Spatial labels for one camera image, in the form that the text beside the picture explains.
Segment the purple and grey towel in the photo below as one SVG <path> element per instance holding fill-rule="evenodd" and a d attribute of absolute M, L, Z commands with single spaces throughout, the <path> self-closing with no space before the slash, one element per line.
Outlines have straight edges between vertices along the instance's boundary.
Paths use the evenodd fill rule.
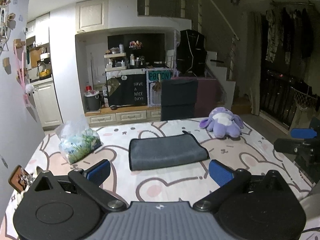
<path fill-rule="evenodd" d="M 188 132 L 144 139 L 129 144 L 131 171 L 155 170 L 196 163 L 209 159 L 209 152 Z"/>

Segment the bunny pattern tablecloth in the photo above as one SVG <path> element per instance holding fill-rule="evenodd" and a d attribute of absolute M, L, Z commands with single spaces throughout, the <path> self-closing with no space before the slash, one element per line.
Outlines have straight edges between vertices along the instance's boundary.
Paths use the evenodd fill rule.
<path fill-rule="evenodd" d="M 126 204 L 140 202 L 196 202 L 218 189 L 226 173 L 210 172 L 217 160 L 253 175 L 278 171 L 305 207 L 319 209 L 319 196 L 310 196 L 313 184 L 285 155 L 260 133 L 243 124 L 236 138 L 218 138 L 201 128 L 199 119 L 146 122 L 96 128 L 101 147 L 70 164 L 80 150 L 63 152 L 60 139 L 47 135 L 29 160 L 28 172 L 37 167 L 66 175 L 73 169 L 87 169 L 103 159 L 110 163 L 110 175 L 101 184 L 107 193 Z"/>

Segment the floral tissue pack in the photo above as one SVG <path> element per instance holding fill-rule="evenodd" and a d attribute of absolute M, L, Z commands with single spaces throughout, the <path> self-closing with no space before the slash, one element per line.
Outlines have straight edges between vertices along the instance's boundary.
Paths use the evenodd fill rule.
<path fill-rule="evenodd" d="M 69 164 L 84 159 L 103 145 L 99 134 L 90 128 L 84 115 L 61 124 L 55 133 L 60 141 L 59 151 Z"/>

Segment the white ceramic cat figurine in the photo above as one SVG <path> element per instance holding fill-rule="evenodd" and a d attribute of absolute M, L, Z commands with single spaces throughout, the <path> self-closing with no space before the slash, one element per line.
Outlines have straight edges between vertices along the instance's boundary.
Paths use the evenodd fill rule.
<path fill-rule="evenodd" d="M 37 166 L 33 173 L 28 174 L 23 168 L 21 168 L 21 175 L 19 182 L 22 185 L 22 191 L 20 192 L 21 197 L 29 190 L 38 175 L 43 172 L 43 169 Z"/>

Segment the purple plush toy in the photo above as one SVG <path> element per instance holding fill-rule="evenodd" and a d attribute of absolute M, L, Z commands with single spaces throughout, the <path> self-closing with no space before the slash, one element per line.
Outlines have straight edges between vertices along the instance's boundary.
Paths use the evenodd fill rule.
<path fill-rule="evenodd" d="M 244 122 L 240 116 L 225 107 L 216 107 L 210 112 L 208 118 L 201 120 L 199 127 L 213 132 L 213 135 L 219 139 L 226 136 L 238 138 L 244 128 Z"/>

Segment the white drawer cabinet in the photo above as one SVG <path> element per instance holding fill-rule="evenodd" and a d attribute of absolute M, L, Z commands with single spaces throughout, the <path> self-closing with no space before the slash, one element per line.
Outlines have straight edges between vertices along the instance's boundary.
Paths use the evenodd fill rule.
<path fill-rule="evenodd" d="M 128 106 L 112 110 L 110 107 L 105 107 L 100 111 L 87 112 L 85 113 L 85 117 L 91 127 L 134 124 L 148 121 L 159 121 L 161 119 L 161 108 Z"/>

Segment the small brown framed card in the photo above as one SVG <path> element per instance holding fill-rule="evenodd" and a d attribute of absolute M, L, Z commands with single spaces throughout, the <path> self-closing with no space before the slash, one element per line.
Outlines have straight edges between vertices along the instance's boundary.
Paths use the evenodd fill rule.
<path fill-rule="evenodd" d="M 18 193 L 21 193 L 31 184 L 31 179 L 32 176 L 21 165 L 17 165 L 11 173 L 8 183 Z"/>

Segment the dark grey trash bin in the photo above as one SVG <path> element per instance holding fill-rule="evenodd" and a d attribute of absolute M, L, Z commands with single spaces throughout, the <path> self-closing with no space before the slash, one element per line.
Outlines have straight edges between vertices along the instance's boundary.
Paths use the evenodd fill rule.
<path fill-rule="evenodd" d="M 98 111 L 100 109 L 100 94 L 85 94 L 85 103 L 89 112 Z"/>

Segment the maroon cushioned panel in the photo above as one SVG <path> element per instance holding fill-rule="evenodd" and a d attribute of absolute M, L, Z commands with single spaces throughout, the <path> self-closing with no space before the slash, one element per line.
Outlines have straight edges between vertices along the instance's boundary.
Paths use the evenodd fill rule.
<path fill-rule="evenodd" d="M 208 117 L 210 112 L 216 107 L 216 93 L 218 83 L 215 79 L 197 79 L 197 99 L 195 103 L 195 117 Z"/>

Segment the dark chair back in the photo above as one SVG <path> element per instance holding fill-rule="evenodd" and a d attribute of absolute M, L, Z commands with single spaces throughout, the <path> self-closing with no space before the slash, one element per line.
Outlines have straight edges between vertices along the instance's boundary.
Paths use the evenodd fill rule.
<path fill-rule="evenodd" d="M 195 116 L 197 80 L 171 79 L 161 86 L 161 120 L 188 119 Z"/>

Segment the black have a nice day cloth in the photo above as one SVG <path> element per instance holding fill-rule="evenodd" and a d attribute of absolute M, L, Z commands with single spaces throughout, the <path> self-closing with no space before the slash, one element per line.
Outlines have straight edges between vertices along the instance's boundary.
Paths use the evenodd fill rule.
<path fill-rule="evenodd" d="M 146 74 L 121 75 L 107 78 L 107 98 L 110 106 L 147 105 Z"/>

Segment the white countertop shelf rack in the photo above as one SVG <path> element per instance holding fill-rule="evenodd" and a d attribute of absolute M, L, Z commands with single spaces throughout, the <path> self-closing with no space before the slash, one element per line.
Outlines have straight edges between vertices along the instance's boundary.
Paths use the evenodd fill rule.
<path fill-rule="evenodd" d="M 105 54 L 105 71 L 112 72 L 126 70 L 126 53 Z"/>

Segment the teal poster sign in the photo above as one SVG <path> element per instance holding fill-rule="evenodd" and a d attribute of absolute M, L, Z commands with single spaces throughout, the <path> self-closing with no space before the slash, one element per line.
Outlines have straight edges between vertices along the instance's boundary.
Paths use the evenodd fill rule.
<path fill-rule="evenodd" d="M 170 80 L 172 78 L 172 71 L 169 71 L 169 70 L 149 71 L 147 74 L 147 78 L 149 82 Z"/>

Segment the black hanging garment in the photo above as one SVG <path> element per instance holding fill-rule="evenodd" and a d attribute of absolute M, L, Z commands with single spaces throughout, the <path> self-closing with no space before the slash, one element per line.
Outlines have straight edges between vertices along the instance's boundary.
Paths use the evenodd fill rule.
<path fill-rule="evenodd" d="M 205 36 L 198 31 L 187 29 L 180 32 L 176 56 L 179 76 L 204 77 L 207 58 L 204 40 Z"/>

